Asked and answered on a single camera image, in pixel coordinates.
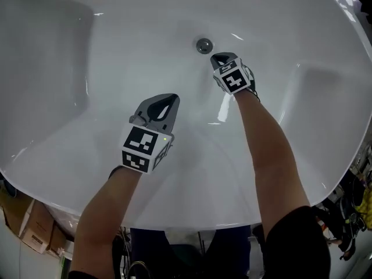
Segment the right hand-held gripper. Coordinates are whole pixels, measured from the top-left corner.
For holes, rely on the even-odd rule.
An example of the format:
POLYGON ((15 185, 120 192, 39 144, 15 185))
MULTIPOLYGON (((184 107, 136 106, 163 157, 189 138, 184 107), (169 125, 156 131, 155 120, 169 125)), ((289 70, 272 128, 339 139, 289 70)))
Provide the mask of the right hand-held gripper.
POLYGON ((213 78, 218 86, 229 95, 242 90, 255 94, 255 77, 242 59, 232 52, 220 52, 210 57, 213 78))

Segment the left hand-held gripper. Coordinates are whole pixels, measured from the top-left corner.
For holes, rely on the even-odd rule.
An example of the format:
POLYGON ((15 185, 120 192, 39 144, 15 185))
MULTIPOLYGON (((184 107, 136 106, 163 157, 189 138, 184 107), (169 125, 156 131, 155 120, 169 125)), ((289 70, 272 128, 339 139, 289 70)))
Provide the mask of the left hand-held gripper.
POLYGON ((179 105, 180 97, 171 93, 155 95, 140 103, 123 129, 122 166, 142 174, 151 174, 157 168, 174 141, 172 130, 179 105))

